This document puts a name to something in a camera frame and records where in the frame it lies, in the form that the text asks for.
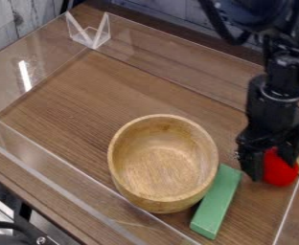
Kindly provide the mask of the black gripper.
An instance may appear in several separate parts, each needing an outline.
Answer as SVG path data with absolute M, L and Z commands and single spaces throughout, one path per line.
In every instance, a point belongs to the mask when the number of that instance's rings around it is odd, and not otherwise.
M 237 137 L 242 170 L 254 182 L 263 177 L 263 153 L 275 147 L 290 167 L 299 156 L 299 86 L 270 83 L 255 77 L 249 86 L 246 116 L 249 124 Z

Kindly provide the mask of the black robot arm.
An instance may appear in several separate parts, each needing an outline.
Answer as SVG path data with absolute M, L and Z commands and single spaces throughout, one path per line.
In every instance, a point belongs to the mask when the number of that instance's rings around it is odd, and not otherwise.
M 247 126 L 235 139 L 241 168 L 261 181 L 269 151 L 289 167 L 299 156 L 299 0 L 198 2 L 222 40 L 261 40 L 265 73 L 250 81 Z

